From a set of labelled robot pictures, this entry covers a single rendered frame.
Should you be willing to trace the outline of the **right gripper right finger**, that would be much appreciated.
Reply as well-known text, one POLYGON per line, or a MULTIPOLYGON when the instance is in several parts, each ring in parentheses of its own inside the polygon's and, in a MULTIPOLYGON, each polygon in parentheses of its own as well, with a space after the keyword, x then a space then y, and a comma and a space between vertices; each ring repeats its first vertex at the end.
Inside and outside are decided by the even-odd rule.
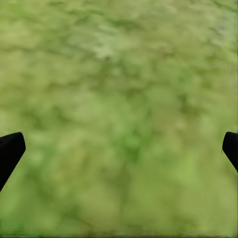
POLYGON ((223 141, 222 149, 238 171, 238 134, 227 132, 223 141))

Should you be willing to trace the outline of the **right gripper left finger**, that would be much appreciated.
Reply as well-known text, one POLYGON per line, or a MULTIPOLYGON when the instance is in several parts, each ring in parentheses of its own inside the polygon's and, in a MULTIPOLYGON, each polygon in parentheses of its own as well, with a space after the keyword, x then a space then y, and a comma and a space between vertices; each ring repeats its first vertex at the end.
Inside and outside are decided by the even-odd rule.
POLYGON ((26 150, 22 132, 0 137, 0 191, 26 150))

